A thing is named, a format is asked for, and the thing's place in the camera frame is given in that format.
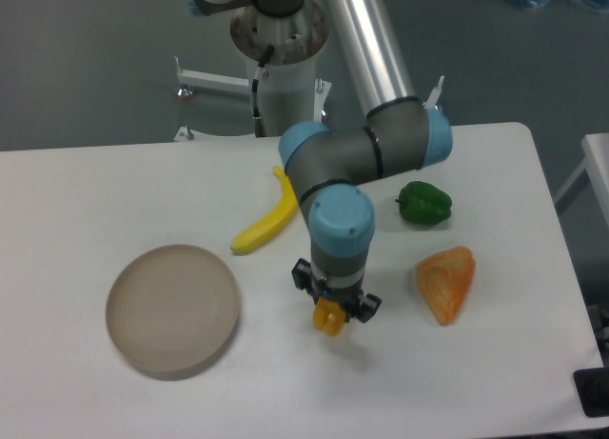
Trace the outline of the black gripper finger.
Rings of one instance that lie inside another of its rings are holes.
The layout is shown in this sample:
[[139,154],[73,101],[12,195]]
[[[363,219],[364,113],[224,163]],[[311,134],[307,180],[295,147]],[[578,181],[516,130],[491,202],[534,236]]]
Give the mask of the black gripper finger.
[[375,316],[381,303],[382,299],[379,296],[360,292],[357,297],[352,297],[343,303],[345,322],[349,323],[351,320],[357,320],[364,324],[367,323]]
[[308,261],[300,258],[291,270],[291,275],[294,285],[298,290],[305,291],[311,298],[315,298],[312,282],[312,268]]

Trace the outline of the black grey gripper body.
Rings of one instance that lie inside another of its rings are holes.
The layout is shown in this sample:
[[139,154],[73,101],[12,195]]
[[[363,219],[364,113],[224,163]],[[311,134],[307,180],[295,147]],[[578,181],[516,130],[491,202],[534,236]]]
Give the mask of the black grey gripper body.
[[348,275],[330,274],[311,263],[310,290],[315,303],[320,298],[337,303],[344,310],[358,310],[363,295],[365,265]]

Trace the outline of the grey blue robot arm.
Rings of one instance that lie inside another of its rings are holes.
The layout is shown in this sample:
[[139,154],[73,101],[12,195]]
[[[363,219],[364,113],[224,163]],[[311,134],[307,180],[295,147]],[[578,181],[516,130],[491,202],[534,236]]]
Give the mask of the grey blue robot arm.
[[[313,299],[316,329],[335,334],[366,322],[380,306],[363,292],[374,210],[361,185],[445,160],[452,132],[445,116],[415,94],[383,0],[187,0],[196,15],[232,13],[230,35],[247,79],[180,70],[189,87],[243,90],[257,136],[279,138],[285,175],[296,194],[311,257],[292,271]],[[336,133],[316,107],[314,66],[335,34],[365,116]]]

